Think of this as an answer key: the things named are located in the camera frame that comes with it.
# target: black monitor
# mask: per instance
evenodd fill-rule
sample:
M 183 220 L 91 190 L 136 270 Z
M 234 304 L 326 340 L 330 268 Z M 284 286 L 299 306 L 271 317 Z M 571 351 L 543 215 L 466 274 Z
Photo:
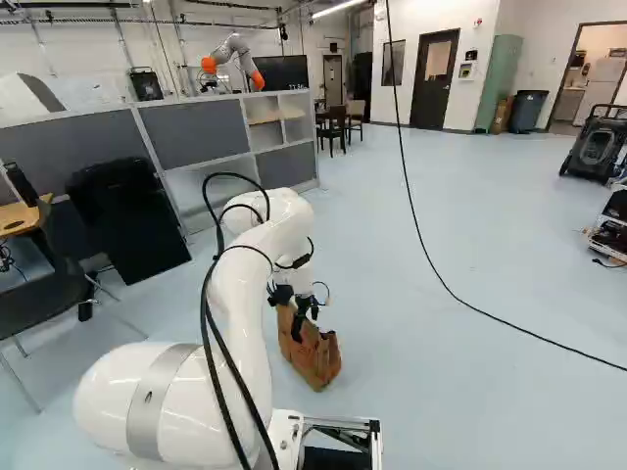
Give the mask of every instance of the black monitor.
M 307 56 L 254 57 L 265 80 L 264 91 L 309 88 Z

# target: black equipment cart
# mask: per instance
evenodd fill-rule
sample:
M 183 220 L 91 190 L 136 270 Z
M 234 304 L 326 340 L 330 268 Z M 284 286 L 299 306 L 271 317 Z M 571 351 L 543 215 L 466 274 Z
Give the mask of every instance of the black equipment cart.
M 621 152 L 625 143 L 627 106 L 595 105 L 561 165 L 559 175 L 568 173 L 606 184 L 609 178 L 620 175 L 627 163 L 625 152 Z

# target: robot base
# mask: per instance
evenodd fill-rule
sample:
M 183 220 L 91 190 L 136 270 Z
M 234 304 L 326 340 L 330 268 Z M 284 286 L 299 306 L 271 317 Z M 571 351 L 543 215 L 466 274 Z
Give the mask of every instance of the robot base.
M 377 419 L 318 418 L 275 409 L 267 431 L 281 470 L 382 469 L 383 435 Z M 305 438 L 311 431 L 357 452 L 305 446 Z M 260 455 L 255 470 L 272 470 L 266 452 Z

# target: gray floor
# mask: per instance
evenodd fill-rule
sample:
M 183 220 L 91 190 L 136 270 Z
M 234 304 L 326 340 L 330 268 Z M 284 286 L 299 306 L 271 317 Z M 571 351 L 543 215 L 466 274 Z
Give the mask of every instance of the gray floor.
M 557 178 L 573 139 L 550 134 L 465 136 L 404 130 L 411 190 L 425 241 L 465 299 L 570 346 L 627 364 L 627 271 L 605 270 L 578 231 L 607 197 Z M 323 415 L 377 416 L 386 469 L 624 469 L 627 374 L 521 336 L 457 305 L 421 253 L 404 194 L 396 130 L 368 126 L 347 156 L 320 155 L 323 187 L 313 260 L 333 293 L 321 326 L 338 331 L 343 370 L 312 392 L 280 356 L 264 317 L 274 405 Z M 124 288 L 97 317 L 57 321 L 24 338 L 10 360 L 46 410 L 30 414 L 0 375 L 0 468 L 123 467 L 72 422 L 72 392 L 100 354 L 134 341 L 123 315 L 154 340 L 198 341 L 198 296 L 214 251 L 195 237 L 194 261 Z
M 563 120 L 556 120 L 551 124 L 549 132 L 551 134 L 572 135 L 576 137 L 579 135 L 579 132 L 581 132 L 581 127 L 572 125 L 570 122 L 564 122 Z

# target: trash can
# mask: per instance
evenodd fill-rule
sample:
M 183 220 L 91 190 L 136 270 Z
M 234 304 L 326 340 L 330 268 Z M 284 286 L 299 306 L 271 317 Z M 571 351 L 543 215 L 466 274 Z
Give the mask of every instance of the trash can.
M 522 134 L 534 130 L 548 95 L 547 90 L 519 90 L 513 100 L 509 132 Z

